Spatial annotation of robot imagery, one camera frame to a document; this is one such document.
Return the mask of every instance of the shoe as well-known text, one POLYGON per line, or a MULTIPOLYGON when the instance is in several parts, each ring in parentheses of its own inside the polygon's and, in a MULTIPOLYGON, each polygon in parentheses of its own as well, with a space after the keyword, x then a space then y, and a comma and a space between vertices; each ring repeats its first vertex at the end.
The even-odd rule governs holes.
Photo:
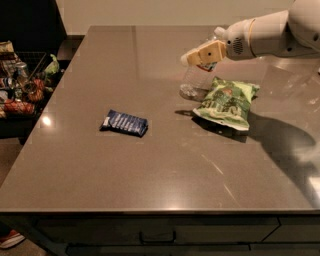
POLYGON ((8 249, 21 243, 25 237, 15 230, 11 230, 9 235, 0 237, 0 249, 8 249))

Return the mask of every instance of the gray countertop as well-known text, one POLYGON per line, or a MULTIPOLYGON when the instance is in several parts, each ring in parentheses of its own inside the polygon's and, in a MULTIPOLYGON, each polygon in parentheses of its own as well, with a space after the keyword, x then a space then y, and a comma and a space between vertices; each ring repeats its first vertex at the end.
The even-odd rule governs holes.
POLYGON ((213 30, 91 27, 1 187, 0 211, 317 212, 320 62, 220 62, 214 75, 261 86, 238 134, 193 117, 199 103, 179 96, 180 56, 213 30), (149 130, 100 132, 110 109, 149 130))

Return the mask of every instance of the floor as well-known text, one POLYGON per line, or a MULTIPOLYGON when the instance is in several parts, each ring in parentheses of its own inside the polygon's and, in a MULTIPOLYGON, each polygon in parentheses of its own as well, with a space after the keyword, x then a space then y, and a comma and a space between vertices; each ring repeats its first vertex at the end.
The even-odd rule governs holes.
MULTIPOLYGON (((0 139, 0 186, 21 149, 22 146, 16 138, 0 139)), ((49 256, 49 254, 31 241, 25 240, 11 249, 0 250, 0 256, 49 256)))

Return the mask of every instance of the wall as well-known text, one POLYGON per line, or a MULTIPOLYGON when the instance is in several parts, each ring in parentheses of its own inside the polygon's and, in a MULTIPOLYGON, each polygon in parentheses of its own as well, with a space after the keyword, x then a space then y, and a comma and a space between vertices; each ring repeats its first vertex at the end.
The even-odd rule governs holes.
POLYGON ((290 7, 293 0, 57 0, 69 35, 90 25, 230 25, 290 7))

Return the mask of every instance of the packaged food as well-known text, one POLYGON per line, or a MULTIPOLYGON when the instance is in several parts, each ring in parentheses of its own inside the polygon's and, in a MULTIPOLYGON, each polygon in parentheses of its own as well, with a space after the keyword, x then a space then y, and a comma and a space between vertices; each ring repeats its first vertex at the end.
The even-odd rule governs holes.
POLYGON ((201 106, 193 112, 206 120, 232 127, 236 130, 249 130, 247 121, 252 98, 259 90, 255 84, 228 81, 215 77, 212 88, 201 106))
POLYGON ((0 42, 0 77, 12 77, 15 72, 15 64, 19 61, 12 43, 10 41, 0 42))
POLYGON ((35 107, 32 103, 7 99, 4 102, 3 110, 11 115, 32 115, 35 107))
POLYGON ((142 137, 148 129, 147 119, 110 110, 100 131, 112 130, 142 137))

